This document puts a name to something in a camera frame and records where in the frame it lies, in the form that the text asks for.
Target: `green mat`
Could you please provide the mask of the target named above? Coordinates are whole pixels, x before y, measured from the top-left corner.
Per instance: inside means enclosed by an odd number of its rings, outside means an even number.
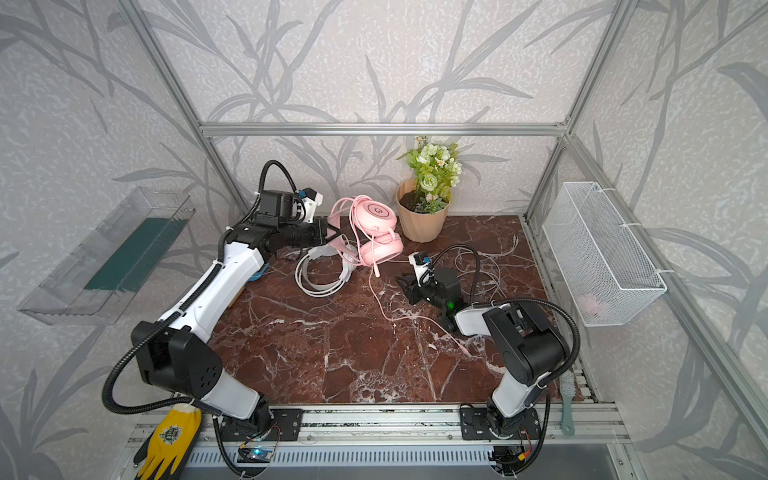
[[[136,293],[173,245],[188,220],[146,218],[93,275],[86,290]]]

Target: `transparent plastic bin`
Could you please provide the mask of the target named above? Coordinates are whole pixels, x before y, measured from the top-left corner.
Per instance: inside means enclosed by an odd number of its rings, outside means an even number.
[[[189,195],[137,188],[19,310],[49,325],[112,325],[194,215]]]
[[[595,182],[565,182],[544,232],[586,326],[624,325],[667,291]]]

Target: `soil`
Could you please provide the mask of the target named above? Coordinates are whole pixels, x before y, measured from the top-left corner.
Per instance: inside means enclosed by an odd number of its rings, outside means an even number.
[[[416,212],[416,190],[409,191],[400,199],[400,204],[412,212]]]

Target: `potted plant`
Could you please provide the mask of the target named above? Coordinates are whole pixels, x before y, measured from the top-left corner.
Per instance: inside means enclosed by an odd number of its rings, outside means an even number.
[[[402,182],[396,199],[402,231],[410,240],[429,242],[442,230],[451,204],[451,188],[458,184],[462,165],[458,145],[429,143],[416,137],[418,147],[406,152],[414,177]]]

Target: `wall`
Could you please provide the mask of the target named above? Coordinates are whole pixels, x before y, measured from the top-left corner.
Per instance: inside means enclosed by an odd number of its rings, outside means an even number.
[[[0,2],[0,474],[106,478],[136,419],[104,377],[215,257],[231,199],[112,2]],[[19,303],[136,186],[197,212],[114,326],[46,326]],[[166,395],[128,368],[118,398]]]
[[[575,129],[764,391],[767,14],[765,2],[641,2]],[[558,173],[583,180],[567,157]],[[534,222],[545,215],[542,205]],[[649,478],[768,478],[664,300],[585,333],[594,380]]]
[[[556,122],[571,108],[614,0],[141,5],[207,122]],[[234,137],[217,145],[246,190],[276,158],[311,180],[327,211],[339,196],[390,201],[410,176],[398,157],[412,140]],[[554,141],[459,144],[466,169],[452,212],[518,213]]]

